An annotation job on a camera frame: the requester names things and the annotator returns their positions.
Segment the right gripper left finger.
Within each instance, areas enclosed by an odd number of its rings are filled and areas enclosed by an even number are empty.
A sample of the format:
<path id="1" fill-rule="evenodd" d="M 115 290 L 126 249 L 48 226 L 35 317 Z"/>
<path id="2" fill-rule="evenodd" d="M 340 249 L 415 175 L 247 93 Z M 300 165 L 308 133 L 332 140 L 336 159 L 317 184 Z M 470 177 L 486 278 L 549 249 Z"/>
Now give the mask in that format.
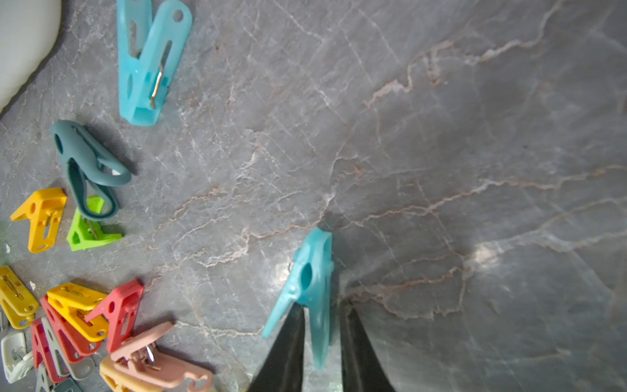
<path id="1" fill-rule="evenodd" d="M 305 312 L 295 304 L 254 377 L 250 392 L 301 392 L 304 378 Z"/>

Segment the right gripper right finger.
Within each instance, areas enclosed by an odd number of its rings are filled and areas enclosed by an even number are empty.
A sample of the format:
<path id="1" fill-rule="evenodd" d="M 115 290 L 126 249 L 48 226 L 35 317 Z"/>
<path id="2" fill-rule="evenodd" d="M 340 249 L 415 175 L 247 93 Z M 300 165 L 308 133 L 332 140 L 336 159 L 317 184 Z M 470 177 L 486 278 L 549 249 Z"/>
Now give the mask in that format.
<path id="1" fill-rule="evenodd" d="M 340 338 L 344 391 L 395 391 L 351 301 L 340 305 Z"/>

